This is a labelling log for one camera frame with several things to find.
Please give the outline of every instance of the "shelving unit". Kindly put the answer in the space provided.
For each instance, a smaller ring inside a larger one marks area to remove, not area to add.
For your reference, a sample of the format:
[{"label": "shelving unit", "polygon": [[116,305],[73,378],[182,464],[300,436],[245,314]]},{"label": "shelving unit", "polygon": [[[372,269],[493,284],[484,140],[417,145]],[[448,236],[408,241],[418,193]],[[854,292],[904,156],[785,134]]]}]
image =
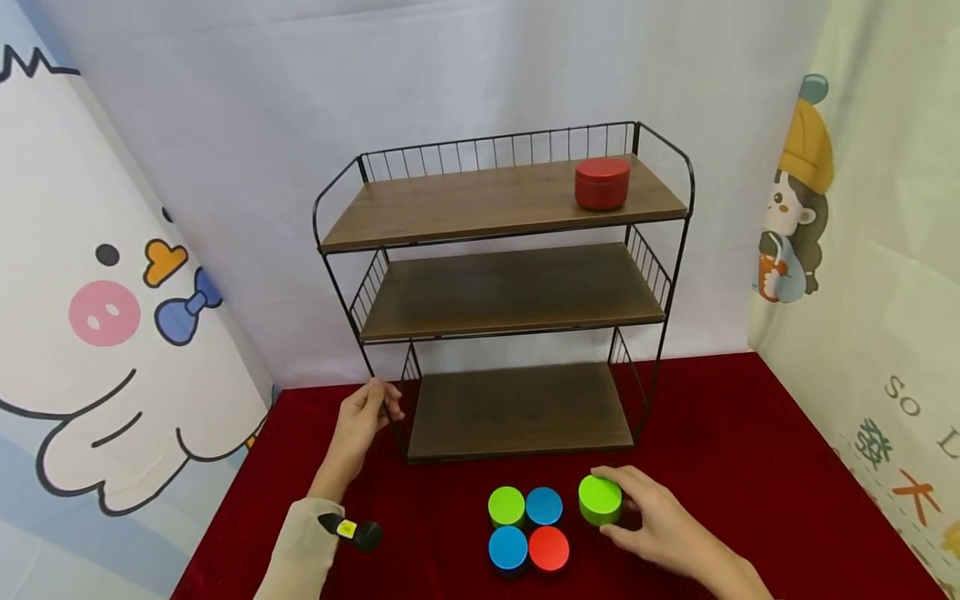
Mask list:
[{"label": "shelving unit", "polygon": [[[637,157],[642,132],[684,161],[688,204]],[[631,162],[623,207],[590,212],[574,202],[576,164],[593,156]],[[362,187],[321,239],[321,202],[353,169]],[[407,345],[400,385],[408,418],[393,423],[404,457],[635,444],[650,412],[693,204],[689,157],[635,121],[409,146],[351,161],[314,202],[314,237],[371,375],[368,346]],[[677,220],[683,232],[671,275],[637,225]],[[610,226],[624,227],[622,243],[390,256],[399,248]],[[372,252],[350,301],[330,264],[343,252]],[[661,327],[646,386],[620,331],[641,324]],[[417,356],[425,341],[597,328],[612,330],[604,363],[424,374]]]}]

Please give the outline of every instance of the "pink cheek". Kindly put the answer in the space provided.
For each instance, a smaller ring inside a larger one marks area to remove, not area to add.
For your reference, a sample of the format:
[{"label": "pink cheek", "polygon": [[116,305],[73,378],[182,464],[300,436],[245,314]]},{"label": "pink cheek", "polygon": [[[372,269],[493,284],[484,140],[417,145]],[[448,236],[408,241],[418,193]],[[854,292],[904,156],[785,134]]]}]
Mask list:
[{"label": "pink cheek", "polygon": [[115,281],[94,281],[80,288],[67,311],[70,326],[91,346],[123,344],[140,326],[140,304]]}]

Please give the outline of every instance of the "blue bow tie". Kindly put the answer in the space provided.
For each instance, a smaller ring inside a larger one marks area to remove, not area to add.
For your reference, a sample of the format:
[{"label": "blue bow tie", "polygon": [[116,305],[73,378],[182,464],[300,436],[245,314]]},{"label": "blue bow tie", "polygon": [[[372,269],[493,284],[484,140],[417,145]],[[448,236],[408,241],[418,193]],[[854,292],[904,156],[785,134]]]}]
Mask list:
[{"label": "blue bow tie", "polygon": [[200,311],[216,308],[224,301],[203,267],[193,276],[196,291],[190,298],[170,298],[160,303],[154,321],[160,335],[174,346],[186,346],[197,333]]}]

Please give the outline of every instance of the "red velvet surface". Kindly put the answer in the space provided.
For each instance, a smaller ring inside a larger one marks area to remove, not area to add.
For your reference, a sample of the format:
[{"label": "red velvet surface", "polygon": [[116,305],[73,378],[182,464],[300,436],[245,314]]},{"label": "red velvet surface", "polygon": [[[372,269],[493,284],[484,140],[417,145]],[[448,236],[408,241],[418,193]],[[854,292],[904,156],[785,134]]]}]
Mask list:
[{"label": "red velvet surface", "polygon": [[[323,598],[709,598],[617,550],[580,517],[576,487],[589,468],[627,463],[672,489],[778,598],[943,597],[758,356],[670,360],[660,374],[630,452],[406,466],[381,433],[345,505],[355,520],[378,521],[383,541],[366,556],[341,544]],[[283,393],[174,598],[253,596],[352,389]],[[529,569],[504,581],[489,566],[486,501],[505,484],[560,493],[570,541],[562,573]]]}]

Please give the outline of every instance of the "blue container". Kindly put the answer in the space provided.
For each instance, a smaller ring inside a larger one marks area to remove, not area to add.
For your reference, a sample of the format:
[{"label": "blue container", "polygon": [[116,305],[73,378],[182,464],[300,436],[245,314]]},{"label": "blue container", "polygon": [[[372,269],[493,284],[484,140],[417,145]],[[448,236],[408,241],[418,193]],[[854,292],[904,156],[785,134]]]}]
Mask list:
[{"label": "blue container", "polygon": [[556,525],[563,513],[564,502],[553,488],[534,488],[527,494],[527,516],[534,525]]},{"label": "blue container", "polygon": [[487,551],[497,572],[512,579],[527,562],[527,537],[513,525],[498,527],[490,536]]}]

